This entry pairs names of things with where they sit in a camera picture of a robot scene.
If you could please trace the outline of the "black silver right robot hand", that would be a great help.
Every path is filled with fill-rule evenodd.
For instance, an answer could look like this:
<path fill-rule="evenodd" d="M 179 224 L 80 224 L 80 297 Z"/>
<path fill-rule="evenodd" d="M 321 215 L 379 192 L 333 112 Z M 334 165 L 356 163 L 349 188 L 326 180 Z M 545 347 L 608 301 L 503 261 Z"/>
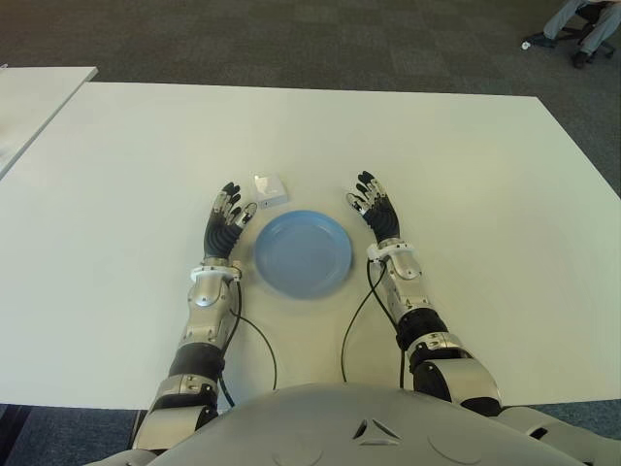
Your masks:
<path fill-rule="evenodd" d="M 378 244 L 401 238 L 398 215 L 378 179 L 368 171 L 361 172 L 356 192 L 348 192 L 348 205 L 364 219 Z"/>

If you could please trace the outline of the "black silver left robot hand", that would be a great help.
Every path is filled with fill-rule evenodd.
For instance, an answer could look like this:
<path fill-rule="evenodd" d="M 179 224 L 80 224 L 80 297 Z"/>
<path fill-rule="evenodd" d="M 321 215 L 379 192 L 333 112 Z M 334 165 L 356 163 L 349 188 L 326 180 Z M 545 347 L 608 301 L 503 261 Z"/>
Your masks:
<path fill-rule="evenodd" d="M 216 195 L 204 233 L 204 258 L 228 259 L 258 206 L 239 206 L 241 188 L 228 183 Z"/>

